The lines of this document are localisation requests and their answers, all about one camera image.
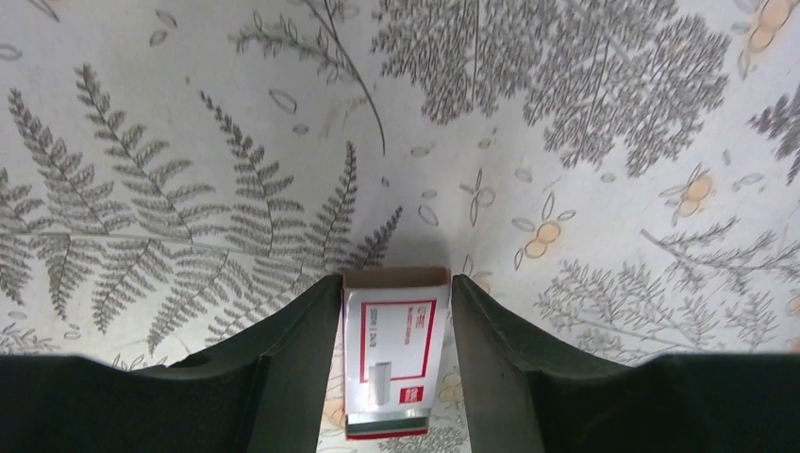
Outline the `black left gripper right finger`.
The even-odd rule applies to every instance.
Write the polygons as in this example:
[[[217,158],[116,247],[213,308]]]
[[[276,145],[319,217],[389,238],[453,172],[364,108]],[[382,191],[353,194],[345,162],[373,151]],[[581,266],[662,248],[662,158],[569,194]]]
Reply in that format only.
[[[465,275],[452,309],[475,452],[795,452],[795,354],[665,354],[637,366],[573,347]]]

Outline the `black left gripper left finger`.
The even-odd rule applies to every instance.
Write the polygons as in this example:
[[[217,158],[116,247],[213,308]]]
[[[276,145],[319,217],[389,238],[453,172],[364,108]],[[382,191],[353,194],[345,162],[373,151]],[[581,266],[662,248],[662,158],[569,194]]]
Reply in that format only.
[[[321,278],[240,333],[169,366],[1,359],[5,452],[313,452],[342,279]]]

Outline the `white red staple box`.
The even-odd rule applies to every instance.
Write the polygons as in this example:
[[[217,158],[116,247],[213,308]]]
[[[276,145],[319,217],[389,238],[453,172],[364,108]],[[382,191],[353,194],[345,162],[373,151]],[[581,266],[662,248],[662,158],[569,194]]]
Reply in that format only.
[[[344,432],[425,434],[436,401],[451,273],[388,267],[342,274]]]

